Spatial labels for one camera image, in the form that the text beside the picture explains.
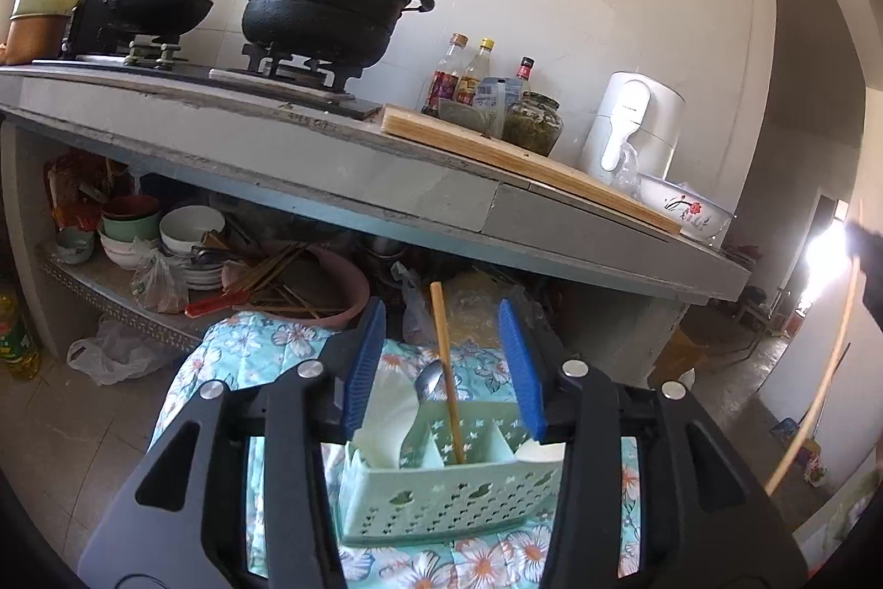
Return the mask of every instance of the wok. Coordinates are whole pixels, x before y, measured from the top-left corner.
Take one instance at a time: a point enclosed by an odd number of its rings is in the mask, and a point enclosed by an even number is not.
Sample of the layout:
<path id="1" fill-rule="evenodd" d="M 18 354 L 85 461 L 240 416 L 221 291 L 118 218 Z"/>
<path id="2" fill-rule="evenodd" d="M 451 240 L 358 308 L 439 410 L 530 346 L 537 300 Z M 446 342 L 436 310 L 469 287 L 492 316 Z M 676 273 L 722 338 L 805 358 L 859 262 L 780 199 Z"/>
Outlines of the wok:
<path id="1" fill-rule="evenodd" d="M 209 14 L 211 0 L 102 0 L 110 12 L 109 25 L 126 33 L 160 36 L 177 41 Z"/>

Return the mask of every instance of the white appliance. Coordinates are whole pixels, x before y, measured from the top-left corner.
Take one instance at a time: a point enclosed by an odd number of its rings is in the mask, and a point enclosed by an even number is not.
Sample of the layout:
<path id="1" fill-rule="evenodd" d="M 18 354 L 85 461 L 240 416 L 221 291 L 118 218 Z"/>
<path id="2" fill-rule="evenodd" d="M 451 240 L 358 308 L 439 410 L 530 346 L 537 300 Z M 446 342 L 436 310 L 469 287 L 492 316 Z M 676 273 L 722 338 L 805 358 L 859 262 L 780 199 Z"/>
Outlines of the white appliance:
<path id="1" fill-rule="evenodd" d="M 637 152 L 639 171 L 665 178 L 681 132 L 684 107 L 681 96 L 652 78 L 613 74 L 577 167 L 611 183 L 620 149 L 628 141 Z"/>

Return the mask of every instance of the floral tablecloth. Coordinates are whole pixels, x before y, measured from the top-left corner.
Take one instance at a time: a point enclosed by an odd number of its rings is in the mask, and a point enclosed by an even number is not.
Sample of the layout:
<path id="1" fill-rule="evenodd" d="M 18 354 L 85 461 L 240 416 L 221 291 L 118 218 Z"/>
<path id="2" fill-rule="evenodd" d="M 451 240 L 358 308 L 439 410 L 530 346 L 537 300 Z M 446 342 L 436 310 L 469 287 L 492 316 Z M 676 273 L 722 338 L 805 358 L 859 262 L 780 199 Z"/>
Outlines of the floral tablecloth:
<path id="1" fill-rule="evenodd" d="M 231 389 L 265 384 L 321 352 L 327 330 L 304 327 L 257 312 L 240 312 L 215 325 L 175 376 L 162 405 L 153 441 L 162 434 L 193 392 L 207 380 L 224 380 Z M 431 349 L 387 340 L 383 367 L 416 377 L 437 355 Z M 451 351 L 459 399 L 515 402 L 509 368 L 499 349 L 465 345 Z M 323 446 L 331 505 L 337 504 L 343 448 Z M 264 439 L 249 447 L 246 488 L 248 569 L 267 575 L 264 535 Z M 352 589 L 533 589 L 549 552 L 555 506 L 542 507 L 518 530 L 458 539 L 441 544 L 395 548 L 339 546 L 341 564 Z M 623 528 L 620 576 L 639 568 L 640 482 L 637 444 L 623 438 Z"/>

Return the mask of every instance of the red handle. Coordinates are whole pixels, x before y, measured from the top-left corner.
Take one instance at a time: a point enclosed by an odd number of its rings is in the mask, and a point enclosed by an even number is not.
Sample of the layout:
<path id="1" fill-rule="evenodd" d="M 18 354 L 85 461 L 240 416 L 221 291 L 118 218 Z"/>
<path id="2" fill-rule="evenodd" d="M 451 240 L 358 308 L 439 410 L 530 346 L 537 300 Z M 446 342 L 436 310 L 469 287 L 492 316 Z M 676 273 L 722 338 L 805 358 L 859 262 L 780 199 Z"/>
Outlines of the red handle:
<path id="1" fill-rule="evenodd" d="M 245 304 L 250 296 L 251 294 L 248 290 L 225 292 L 223 295 L 218 295 L 217 298 L 200 300 L 200 302 L 187 305 L 184 308 L 184 315 L 194 318 L 209 315 L 211 312 L 226 310 L 228 307 L 233 307 L 233 305 Z"/>

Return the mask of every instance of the blue gripper pad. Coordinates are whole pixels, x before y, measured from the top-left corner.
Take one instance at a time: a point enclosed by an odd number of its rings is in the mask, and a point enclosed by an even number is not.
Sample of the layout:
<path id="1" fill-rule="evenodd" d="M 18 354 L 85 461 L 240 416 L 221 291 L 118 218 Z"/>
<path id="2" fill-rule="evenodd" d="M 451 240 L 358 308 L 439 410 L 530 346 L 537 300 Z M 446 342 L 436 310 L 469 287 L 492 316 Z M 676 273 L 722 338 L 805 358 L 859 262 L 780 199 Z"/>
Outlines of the blue gripper pad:
<path id="1" fill-rule="evenodd" d="M 383 343 L 386 342 L 386 306 L 381 300 L 370 302 L 356 329 L 358 354 L 343 385 L 343 417 L 341 426 L 347 439 L 362 426 L 368 398 L 374 384 L 374 374 L 380 362 Z"/>
<path id="2" fill-rule="evenodd" d="M 543 408 L 543 389 L 534 370 L 533 354 L 518 322 L 518 313 L 512 302 L 500 303 L 500 341 L 509 364 L 509 375 L 515 389 L 515 399 L 521 411 L 521 421 L 531 437 L 542 442 L 546 436 L 546 413 Z"/>

